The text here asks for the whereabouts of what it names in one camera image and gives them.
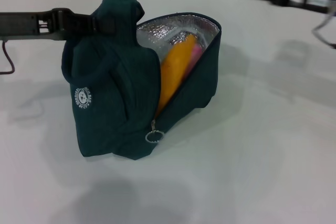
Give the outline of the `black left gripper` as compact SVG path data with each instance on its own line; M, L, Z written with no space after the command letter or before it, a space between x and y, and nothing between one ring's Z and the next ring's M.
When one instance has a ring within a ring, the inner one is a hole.
M77 31L70 26L72 11L56 8L46 12L1 13L1 40L67 40L79 35L114 35L113 17L77 16Z

